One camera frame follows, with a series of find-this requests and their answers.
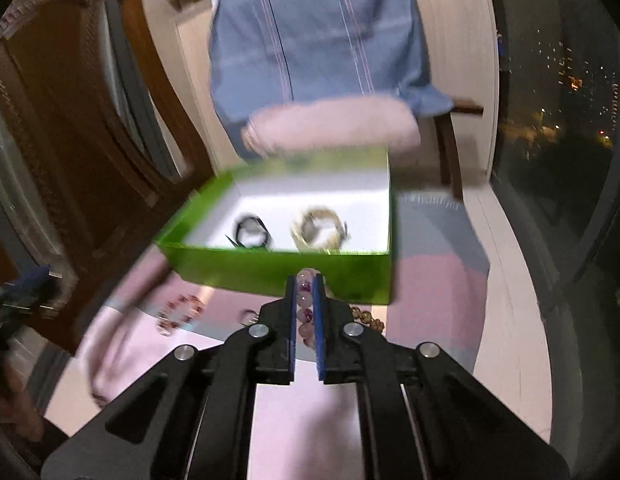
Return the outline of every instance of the silver screw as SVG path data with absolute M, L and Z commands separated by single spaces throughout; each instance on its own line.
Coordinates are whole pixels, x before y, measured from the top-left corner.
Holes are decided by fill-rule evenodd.
M 194 346 L 181 345 L 174 349 L 174 356 L 179 361 L 187 361 L 194 355 Z
M 248 333 L 252 337 L 265 337 L 269 334 L 269 328 L 263 323 L 257 323 L 256 325 L 252 325 L 248 328 Z
M 354 322 L 348 323 L 343 327 L 343 332 L 345 332 L 346 335 L 356 337 L 363 333 L 363 325 Z
M 423 343 L 419 347 L 419 351 L 424 357 L 436 357 L 441 353 L 441 349 L 436 343 Z

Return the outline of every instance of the floor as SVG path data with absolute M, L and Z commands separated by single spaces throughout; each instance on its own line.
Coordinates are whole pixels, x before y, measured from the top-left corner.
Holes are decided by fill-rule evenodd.
M 466 187 L 465 206 L 490 259 L 483 336 L 476 378 L 549 441 L 552 383 L 547 343 L 523 255 L 488 184 Z M 87 381 L 71 360 L 46 417 L 74 434 L 96 413 Z

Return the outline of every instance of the pink pillow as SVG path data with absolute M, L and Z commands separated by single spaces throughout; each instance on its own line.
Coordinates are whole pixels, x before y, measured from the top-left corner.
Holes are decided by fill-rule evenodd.
M 241 136 L 245 146 L 261 156 L 380 144 L 392 155 L 421 143 L 419 126 L 408 105 L 388 95 L 261 108 L 251 115 Z

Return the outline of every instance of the brown leather chair back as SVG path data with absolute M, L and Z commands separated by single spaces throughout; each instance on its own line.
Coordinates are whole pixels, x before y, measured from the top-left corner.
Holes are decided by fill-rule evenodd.
M 142 1 L 117 0 L 189 174 L 166 178 L 132 141 L 101 70 L 101 1 L 14 0 L 0 23 L 0 111 L 77 277 L 58 315 L 32 325 L 69 351 L 80 340 L 79 314 L 96 311 L 188 194 L 213 176 L 152 43 Z

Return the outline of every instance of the beige bracelet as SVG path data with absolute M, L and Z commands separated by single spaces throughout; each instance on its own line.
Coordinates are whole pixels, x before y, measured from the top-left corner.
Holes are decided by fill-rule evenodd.
M 314 221 L 324 219 L 331 220 L 336 231 L 323 245 L 312 245 L 312 241 L 319 233 L 319 229 Z M 340 249 L 341 245 L 346 240 L 347 224 L 342 224 L 341 219 L 332 209 L 312 207 L 301 215 L 298 222 L 292 224 L 290 233 L 295 241 L 296 248 L 301 252 L 330 252 Z

